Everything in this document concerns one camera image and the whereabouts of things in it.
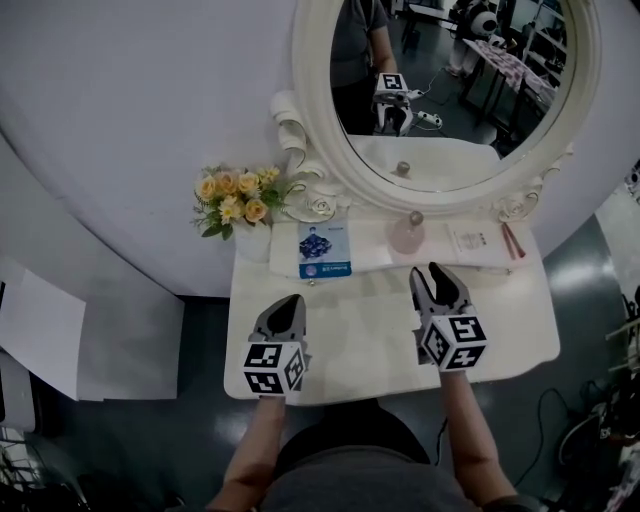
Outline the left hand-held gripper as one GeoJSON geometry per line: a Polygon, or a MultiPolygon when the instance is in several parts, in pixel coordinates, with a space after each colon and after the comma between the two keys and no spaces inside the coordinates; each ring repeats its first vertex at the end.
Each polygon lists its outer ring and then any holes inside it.
{"type": "Polygon", "coordinates": [[[307,349],[304,298],[279,299],[258,316],[242,357],[250,391],[260,397],[299,392],[311,360],[307,349]]]}

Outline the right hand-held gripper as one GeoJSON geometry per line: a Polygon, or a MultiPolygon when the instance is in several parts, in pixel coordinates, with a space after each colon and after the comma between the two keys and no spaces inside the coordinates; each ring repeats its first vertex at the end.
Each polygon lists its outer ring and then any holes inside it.
{"type": "Polygon", "coordinates": [[[488,346],[488,338],[479,318],[465,314],[473,309],[469,290],[453,272],[438,263],[429,264],[429,273],[436,285],[433,297],[417,267],[409,274],[414,310],[425,325],[418,330],[418,347],[440,372],[473,368],[488,346]],[[447,313],[460,315],[432,316],[434,303],[444,307],[447,313]]]}

